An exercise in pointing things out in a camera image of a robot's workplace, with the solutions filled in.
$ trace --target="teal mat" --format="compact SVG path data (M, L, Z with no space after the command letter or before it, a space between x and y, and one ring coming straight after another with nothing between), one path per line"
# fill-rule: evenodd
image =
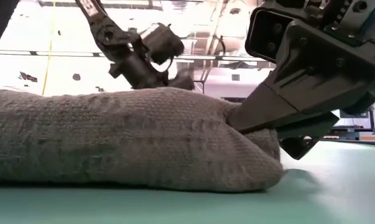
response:
M263 194L0 189L0 224L375 224L375 146L321 142Z

